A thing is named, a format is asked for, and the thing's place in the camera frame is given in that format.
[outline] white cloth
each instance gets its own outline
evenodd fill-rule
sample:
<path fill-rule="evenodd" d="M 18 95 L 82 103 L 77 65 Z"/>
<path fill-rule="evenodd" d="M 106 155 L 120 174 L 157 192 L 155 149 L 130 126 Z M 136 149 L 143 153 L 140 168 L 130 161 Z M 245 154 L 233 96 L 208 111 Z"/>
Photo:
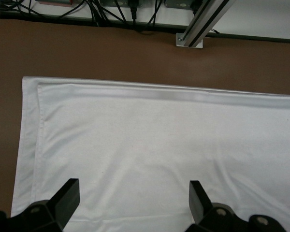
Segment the white cloth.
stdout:
<path fill-rule="evenodd" d="M 184 231 L 189 180 L 290 232 L 290 96 L 25 77 L 12 214 L 69 178 L 66 232 Z"/>

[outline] metal bracket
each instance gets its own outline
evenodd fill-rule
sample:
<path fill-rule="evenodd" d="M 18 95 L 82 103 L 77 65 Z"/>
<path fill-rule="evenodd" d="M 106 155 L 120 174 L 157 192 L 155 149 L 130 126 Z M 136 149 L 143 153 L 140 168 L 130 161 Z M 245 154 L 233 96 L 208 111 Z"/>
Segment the metal bracket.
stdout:
<path fill-rule="evenodd" d="M 204 0 L 184 33 L 176 34 L 176 46 L 199 47 L 202 39 L 235 0 Z"/>

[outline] screw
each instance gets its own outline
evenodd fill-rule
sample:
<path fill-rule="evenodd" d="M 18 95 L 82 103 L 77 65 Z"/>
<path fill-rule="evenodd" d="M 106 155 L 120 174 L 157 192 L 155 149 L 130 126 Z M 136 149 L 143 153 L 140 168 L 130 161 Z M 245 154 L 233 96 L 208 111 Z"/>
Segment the screw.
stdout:
<path fill-rule="evenodd" d="M 268 220 L 266 220 L 263 217 L 257 217 L 257 221 L 258 221 L 258 223 L 263 224 L 265 226 L 267 226 L 269 224 Z"/>
<path fill-rule="evenodd" d="M 224 209 L 218 209 L 218 210 L 216 210 L 216 212 L 219 215 L 221 215 L 221 216 L 226 216 L 227 215 L 227 212 Z"/>
<path fill-rule="evenodd" d="M 39 207 L 35 207 L 35 208 L 33 208 L 33 209 L 31 209 L 31 213 L 32 214 L 34 214 L 34 213 L 37 213 L 37 212 L 39 212 L 40 211 L 40 208 Z"/>

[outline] wire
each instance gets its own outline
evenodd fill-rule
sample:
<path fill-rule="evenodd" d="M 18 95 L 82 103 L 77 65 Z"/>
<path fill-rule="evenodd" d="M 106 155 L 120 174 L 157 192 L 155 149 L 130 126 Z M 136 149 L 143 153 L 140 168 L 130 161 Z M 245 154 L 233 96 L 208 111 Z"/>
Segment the wire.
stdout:
<path fill-rule="evenodd" d="M 25 6 L 25 5 L 21 4 L 21 3 L 19 3 L 18 0 L 16 0 L 16 2 L 14 2 L 14 3 L 17 4 L 18 9 L 19 9 L 22 13 L 23 13 L 23 11 L 20 9 L 20 7 L 23 7 L 23 8 L 25 8 L 25 9 L 27 9 L 27 10 L 29 10 L 29 11 L 35 13 L 36 15 L 38 15 L 38 16 L 41 17 L 41 18 L 46 18 L 44 15 L 42 15 L 42 14 L 40 14 L 40 13 L 34 11 L 33 9 L 28 8 L 27 6 Z"/>
<path fill-rule="evenodd" d="M 1 10 L 1 11 L 15 11 L 15 12 L 19 12 L 19 13 L 21 13 L 21 11 L 18 10 L 18 9 L 4 9 L 4 8 L 1 8 L 0 10 Z"/>
<path fill-rule="evenodd" d="M 108 20 L 108 18 L 106 17 L 106 14 L 105 14 L 105 12 L 103 11 L 103 9 L 102 9 L 102 6 L 100 5 L 100 2 L 98 1 L 98 0 L 92 0 L 94 3 L 95 3 L 95 5 L 97 6 L 97 8 L 98 8 L 98 10 L 99 10 L 99 12 L 100 12 L 100 15 L 102 16 L 102 17 L 104 17 L 104 20 L 105 20 L 105 23 L 106 23 L 106 26 L 107 25 L 109 25 L 110 24 L 110 21 Z"/>
<path fill-rule="evenodd" d="M 55 22 L 58 21 L 59 19 L 63 18 L 64 16 L 67 16 L 68 14 L 72 13 L 73 11 L 76 11 L 78 8 L 80 8 L 83 4 L 84 4 L 85 0 L 82 0 L 80 4 L 78 4 L 77 6 L 75 6 L 73 9 L 69 10 L 68 12 L 58 16 L 55 19 Z"/>
<path fill-rule="evenodd" d="M 158 5 L 158 0 L 155 0 L 155 11 L 154 11 L 154 12 L 156 12 L 156 10 L 157 10 L 157 5 Z M 157 14 L 155 14 L 155 17 L 154 17 L 154 22 L 153 22 L 153 29 L 155 28 L 155 23 L 156 23 L 156 15 L 157 15 Z"/>
<path fill-rule="evenodd" d="M 86 1 L 87 1 L 87 3 L 89 3 L 89 5 L 91 5 L 91 8 L 92 8 L 93 13 L 94 13 L 95 18 L 96 18 L 97 25 L 99 27 L 100 26 L 108 26 L 110 24 L 110 22 L 109 22 L 108 18 L 106 17 L 106 15 L 103 11 L 103 8 L 101 7 L 99 1 L 97 1 L 97 0 L 86 0 Z M 96 8 L 93 5 L 97 6 L 100 14 L 97 12 Z"/>
<path fill-rule="evenodd" d="M 116 6 L 117 6 L 117 9 L 119 10 L 119 13 L 120 13 L 120 15 L 121 15 L 121 17 L 122 17 L 122 20 L 124 21 L 124 23 L 125 23 L 125 24 L 127 25 L 127 27 L 129 28 L 129 24 L 127 23 L 126 18 L 125 18 L 124 14 L 123 14 L 122 11 L 121 11 L 121 8 L 120 8 L 120 6 L 119 6 L 119 4 L 118 4 L 118 1 L 117 1 L 117 0 L 114 0 L 114 2 L 115 2 L 115 4 L 116 4 Z"/>
<path fill-rule="evenodd" d="M 93 26 L 94 25 L 94 21 L 95 21 L 95 16 L 94 16 L 93 10 L 90 7 L 90 5 L 88 5 L 88 6 L 90 8 L 90 13 L 91 13 L 91 25 Z"/>
<path fill-rule="evenodd" d="M 136 24 L 136 15 L 137 15 L 137 5 L 138 5 L 138 1 L 137 2 L 133 2 L 133 4 L 131 4 L 132 6 L 130 6 L 130 11 L 131 11 L 131 17 L 133 20 L 133 25 L 132 28 L 135 29 L 135 24 Z"/>
<path fill-rule="evenodd" d="M 32 0 L 29 1 L 29 6 L 28 6 L 29 9 L 31 9 L 31 2 L 32 2 Z"/>
<path fill-rule="evenodd" d="M 116 14 L 113 14 L 112 12 L 110 12 L 109 10 L 105 9 L 104 7 L 102 7 L 102 9 L 109 13 L 111 16 L 113 16 L 114 18 L 118 19 L 120 22 L 125 23 L 124 20 L 122 20 L 121 18 L 119 18 Z"/>
<path fill-rule="evenodd" d="M 213 32 L 216 33 L 216 34 L 220 34 L 220 32 L 217 31 L 217 30 L 215 30 L 215 29 L 211 29 L 211 31 L 213 31 Z"/>
<path fill-rule="evenodd" d="M 137 30 L 137 32 L 143 32 L 143 31 L 145 31 L 145 30 L 149 27 L 151 21 L 153 21 L 153 19 L 156 17 L 157 12 L 159 11 L 160 6 L 161 6 L 161 4 L 162 4 L 162 1 L 163 1 L 163 0 L 160 0 L 160 1 L 159 1 L 158 7 L 155 9 L 155 12 L 154 12 L 153 16 L 150 18 L 150 20 L 149 20 L 149 22 L 147 23 L 147 25 L 146 25 L 142 30 Z"/>
<path fill-rule="evenodd" d="M 0 4 L 10 4 L 10 6 L 5 6 L 5 8 L 14 8 L 17 6 L 17 3 L 16 2 L 13 2 L 12 0 L 0 0 Z"/>

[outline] brown table surface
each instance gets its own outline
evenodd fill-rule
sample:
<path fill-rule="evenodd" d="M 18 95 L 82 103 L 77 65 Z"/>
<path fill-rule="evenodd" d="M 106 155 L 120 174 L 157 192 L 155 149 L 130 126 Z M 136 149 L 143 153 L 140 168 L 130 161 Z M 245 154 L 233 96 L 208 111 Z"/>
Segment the brown table surface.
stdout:
<path fill-rule="evenodd" d="M 206 38 L 200 50 L 176 47 L 168 33 L 0 19 L 0 210 L 8 214 L 25 75 L 290 94 L 290 44 Z"/>

